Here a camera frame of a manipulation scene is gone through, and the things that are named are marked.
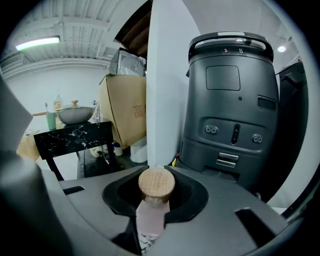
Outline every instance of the wooden cap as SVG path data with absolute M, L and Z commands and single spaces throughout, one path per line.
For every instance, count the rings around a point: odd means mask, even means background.
M 146 197 L 161 199 L 165 204 L 175 188 L 175 178 L 172 173 L 164 168 L 149 168 L 139 176 L 139 188 L 142 199 Z
M 72 105 L 73 105 L 74 107 L 76 107 L 76 106 L 77 106 L 78 101 L 77 101 L 77 100 L 73 100 L 73 101 L 71 101 L 71 103 L 72 103 Z

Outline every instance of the white bowl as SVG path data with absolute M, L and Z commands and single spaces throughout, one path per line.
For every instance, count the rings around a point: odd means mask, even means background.
M 65 125 L 74 125 L 88 121 L 94 114 L 94 111 L 94 107 L 79 107 L 57 110 L 56 115 Z

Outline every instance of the wooden beam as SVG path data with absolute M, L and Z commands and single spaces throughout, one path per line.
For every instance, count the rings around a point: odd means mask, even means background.
M 140 49 L 138 49 L 138 51 L 136 52 L 138 55 L 146 58 L 148 55 L 148 43 L 146 43 L 145 45 L 143 45 Z
M 150 26 L 150 18 L 151 18 L 151 11 L 149 11 L 141 20 L 139 20 L 131 29 L 130 31 L 124 36 L 121 40 L 123 43 L 129 43 L 133 40 L 142 30 L 146 27 Z
M 132 42 L 129 44 L 129 49 L 130 50 L 137 50 L 141 46 L 143 46 L 149 39 L 149 26 L 143 30 L 140 34 L 138 34 Z

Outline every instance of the ceiling light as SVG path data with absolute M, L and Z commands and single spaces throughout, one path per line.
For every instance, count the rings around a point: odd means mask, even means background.
M 18 51 L 22 51 L 24 49 L 34 47 L 34 46 L 41 46 L 41 45 L 47 45 L 47 44 L 56 44 L 60 42 L 59 36 L 53 36 L 53 37 L 46 37 L 42 39 L 37 39 L 29 42 L 24 42 L 22 44 L 17 45 L 15 48 Z
M 287 48 L 285 46 L 280 46 L 278 52 L 283 53 Z

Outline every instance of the cardboard box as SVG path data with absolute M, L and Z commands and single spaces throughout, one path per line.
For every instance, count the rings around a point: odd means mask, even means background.
M 113 139 L 123 149 L 147 135 L 146 78 L 106 75 L 100 83 L 102 116 L 112 122 Z
M 33 161 L 37 161 L 40 154 L 35 142 L 34 135 L 37 134 L 39 131 L 35 131 L 29 136 L 24 136 L 20 144 L 18 146 L 18 149 L 16 150 L 16 153 L 20 156 L 28 157 L 32 159 Z

